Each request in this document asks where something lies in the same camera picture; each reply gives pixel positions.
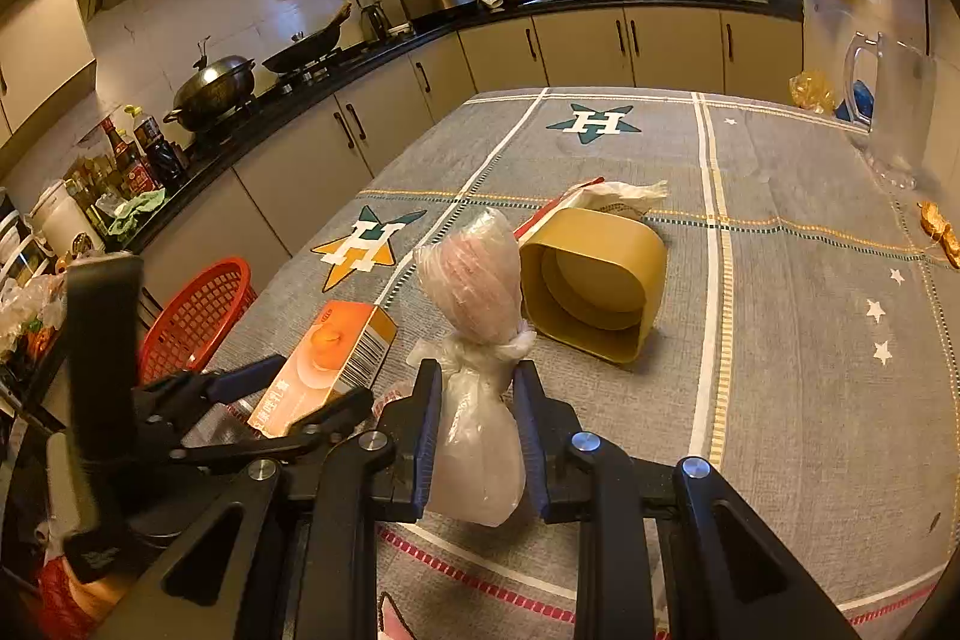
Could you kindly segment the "yellow square plastic container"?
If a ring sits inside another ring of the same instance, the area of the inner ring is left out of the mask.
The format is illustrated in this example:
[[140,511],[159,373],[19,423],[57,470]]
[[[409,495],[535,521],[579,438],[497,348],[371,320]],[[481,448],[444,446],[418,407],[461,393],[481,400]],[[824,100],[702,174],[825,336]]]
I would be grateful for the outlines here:
[[521,237],[519,259],[524,312],[535,330],[612,364],[640,357],[667,271],[656,230],[617,214],[562,208]]

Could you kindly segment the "white paper bag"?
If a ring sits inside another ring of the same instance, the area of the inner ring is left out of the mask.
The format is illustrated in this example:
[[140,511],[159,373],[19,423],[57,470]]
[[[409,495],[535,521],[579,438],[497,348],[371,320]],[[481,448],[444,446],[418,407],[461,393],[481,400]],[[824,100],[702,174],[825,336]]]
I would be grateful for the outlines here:
[[514,239],[519,245],[524,245],[556,211],[562,209],[587,209],[639,221],[667,197],[669,184],[666,181],[652,185],[630,185],[596,177],[592,181],[571,185],[560,197],[542,206],[532,218],[514,230]]

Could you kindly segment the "orange peel scraps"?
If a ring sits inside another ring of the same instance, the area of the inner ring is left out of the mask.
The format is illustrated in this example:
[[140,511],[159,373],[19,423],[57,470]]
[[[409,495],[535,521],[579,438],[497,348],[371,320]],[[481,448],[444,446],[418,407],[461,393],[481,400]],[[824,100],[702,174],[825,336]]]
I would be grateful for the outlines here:
[[944,250],[944,257],[950,266],[955,269],[960,268],[960,239],[946,220],[946,216],[940,213],[939,206],[928,200],[918,202],[916,206],[919,209],[921,229],[931,237],[935,245],[939,245]]

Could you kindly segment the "grey star-patterned tablecloth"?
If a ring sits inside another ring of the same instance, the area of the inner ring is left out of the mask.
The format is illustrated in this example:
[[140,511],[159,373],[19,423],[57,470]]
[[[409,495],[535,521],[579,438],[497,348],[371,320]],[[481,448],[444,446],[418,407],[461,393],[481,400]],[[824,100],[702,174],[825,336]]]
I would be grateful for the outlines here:
[[832,120],[639,89],[475,97],[314,230],[215,365],[366,301],[398,328],[377,390],[404,385],[446,331],[412,250],[594,177],[669,187],[662,304],[635,364],[537,339],[545,388],[631,455],[713,461],[862,637],[900,635],[958,544],[958,276]]

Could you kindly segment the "steel kettle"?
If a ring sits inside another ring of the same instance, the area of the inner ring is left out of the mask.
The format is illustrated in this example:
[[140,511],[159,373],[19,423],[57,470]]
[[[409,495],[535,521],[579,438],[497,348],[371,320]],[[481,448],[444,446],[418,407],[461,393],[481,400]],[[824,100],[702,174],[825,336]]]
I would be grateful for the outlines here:
[[359,22],[364,41],[368,44],[384,44],[391,39],[391,21],[381,3],[373,2],[359,7]]

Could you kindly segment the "crumpled plastic bags pile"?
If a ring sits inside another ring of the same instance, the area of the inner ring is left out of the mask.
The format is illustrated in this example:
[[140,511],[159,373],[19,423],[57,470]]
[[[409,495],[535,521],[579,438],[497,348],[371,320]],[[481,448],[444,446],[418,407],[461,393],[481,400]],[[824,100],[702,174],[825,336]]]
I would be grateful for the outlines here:
[[37,364],[64,325],[64,275],[39,275],[20,286],[6,280],[2,287],[2,362],[23,356]]

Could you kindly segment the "white rice cooker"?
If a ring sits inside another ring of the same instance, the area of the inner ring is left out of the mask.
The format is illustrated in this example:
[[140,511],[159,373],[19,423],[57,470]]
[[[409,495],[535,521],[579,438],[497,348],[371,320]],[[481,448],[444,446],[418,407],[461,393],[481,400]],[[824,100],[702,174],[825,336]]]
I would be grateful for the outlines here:
[[49,244],[57,257],[76,255],[78,248],[103,250],[99,237],[80,203],[68,193],[62,179],[50,184],[29,211],[28,223]]

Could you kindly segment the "orange carton box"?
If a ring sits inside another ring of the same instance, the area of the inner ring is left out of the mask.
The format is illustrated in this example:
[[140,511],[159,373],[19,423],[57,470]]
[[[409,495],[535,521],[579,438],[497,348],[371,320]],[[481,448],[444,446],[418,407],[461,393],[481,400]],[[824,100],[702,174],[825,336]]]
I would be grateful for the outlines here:
[[265,437],[285,437],[298,420],[325,404],[355,388],[371,388],[397,331],[397,323],[381,307],[327,302],[247,424]]

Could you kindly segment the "green cloth rag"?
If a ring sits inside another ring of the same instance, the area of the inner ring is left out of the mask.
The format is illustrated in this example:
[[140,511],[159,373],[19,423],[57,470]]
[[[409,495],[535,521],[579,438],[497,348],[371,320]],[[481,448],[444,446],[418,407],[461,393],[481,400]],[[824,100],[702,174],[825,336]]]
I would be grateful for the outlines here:
[[148,220],[149,216],[166,203],[166,190],[144,191],[135,195],[132,200],[121,203],[114,209],[114,216],[107,226],[107,235],[117,242],[127,241],[135,234],[135,230]]

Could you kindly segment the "clear glass pitcher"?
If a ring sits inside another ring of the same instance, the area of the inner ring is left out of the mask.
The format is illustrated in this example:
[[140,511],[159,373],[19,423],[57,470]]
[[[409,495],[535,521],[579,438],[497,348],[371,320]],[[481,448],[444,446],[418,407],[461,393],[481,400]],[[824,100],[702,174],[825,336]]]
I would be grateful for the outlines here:
[[[856,104],[857,57],[875,58],[872,115]],[[856,32],[844,55],[844,101],[851,120],[867,125],[862,154],[875,174],[896,190],[910,191],[921,179],[934,104],[935,63],[929,55],[879,32]]]

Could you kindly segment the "clear plastic bag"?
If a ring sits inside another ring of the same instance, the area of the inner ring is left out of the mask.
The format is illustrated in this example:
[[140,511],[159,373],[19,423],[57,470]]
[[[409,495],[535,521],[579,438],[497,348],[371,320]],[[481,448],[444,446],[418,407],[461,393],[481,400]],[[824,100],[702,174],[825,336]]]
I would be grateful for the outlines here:
[[535,331],[523,319],[521,259],[511,226],[493,208],[438,244],[415,252],[421,291],[451,325],[420,339],[407,364],[438,362],[443,374],[428,510],[496,528],[521,503],[526,468],[506,401],[512,370]]

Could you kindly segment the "dark soy sauce bottle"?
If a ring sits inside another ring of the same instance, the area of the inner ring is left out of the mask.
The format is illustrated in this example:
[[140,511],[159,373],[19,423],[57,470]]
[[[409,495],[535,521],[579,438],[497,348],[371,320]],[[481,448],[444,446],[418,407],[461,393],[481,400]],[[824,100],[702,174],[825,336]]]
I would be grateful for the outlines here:
[[156,179],[169,193],[181,190],[187,182],[187,172],[171,143],[163,135],[155,117],[133,104],[127,104],[124,112],[132,119],[133,135],[143,149]]

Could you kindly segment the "red plastic mesh basket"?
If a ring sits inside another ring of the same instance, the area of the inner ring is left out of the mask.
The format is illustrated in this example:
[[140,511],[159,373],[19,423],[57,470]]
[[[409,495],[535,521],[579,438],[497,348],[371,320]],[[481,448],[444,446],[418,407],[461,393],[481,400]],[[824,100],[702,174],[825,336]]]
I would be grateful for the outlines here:
[[245,260],[231,257],[208,266],[171,299],[146,333],[140,383],[200,372],[256,297]]

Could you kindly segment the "black frying pan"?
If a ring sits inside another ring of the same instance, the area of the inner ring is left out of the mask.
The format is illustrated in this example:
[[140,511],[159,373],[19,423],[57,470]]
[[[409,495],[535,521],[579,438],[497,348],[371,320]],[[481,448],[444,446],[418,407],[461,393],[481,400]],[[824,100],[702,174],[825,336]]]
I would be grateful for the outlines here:
[[273,74],[288,74],[302,70],[309,64],[319,62],[321,58],[324,58],[327,53],[331,53],[338,46],[340,30],[343,23],[350,18],[352,6],[352,2],[343,3],[340,10],[337,11],[337,14],[327,23],[325,28],[306,35],[306,37],[301,37],[301,39],[296,39],[290,47],[286,47],[272,57],[268,57],[263,62],[263,68]]

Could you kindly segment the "steel wok with lid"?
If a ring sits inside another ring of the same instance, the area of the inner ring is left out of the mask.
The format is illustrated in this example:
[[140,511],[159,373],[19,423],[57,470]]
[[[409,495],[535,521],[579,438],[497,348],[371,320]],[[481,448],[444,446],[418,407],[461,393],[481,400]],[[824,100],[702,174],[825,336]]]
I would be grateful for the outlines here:
[[256,62],[244,55],[226,55],[212,60],[206,53],[204,37],[198,44],[199,58],[194,74],[178,89],[172,109],[163,117],[165,124],[179,124],[190,133],[212,128],[218,120],[244,106],[252,94]]

